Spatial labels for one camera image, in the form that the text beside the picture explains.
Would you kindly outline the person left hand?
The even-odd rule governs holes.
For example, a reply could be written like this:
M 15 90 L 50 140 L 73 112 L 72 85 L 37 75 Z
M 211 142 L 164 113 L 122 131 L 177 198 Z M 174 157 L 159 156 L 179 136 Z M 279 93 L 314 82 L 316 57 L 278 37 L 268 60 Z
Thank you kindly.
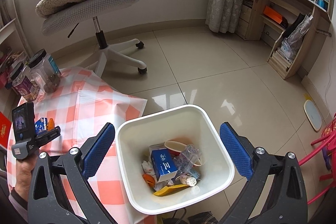
M 37 154 L 32 154 L 23 160 L 16 161 L 16 184 L 15 191 L 24 200 L 28 200 L 32 171 L 38 159 Z

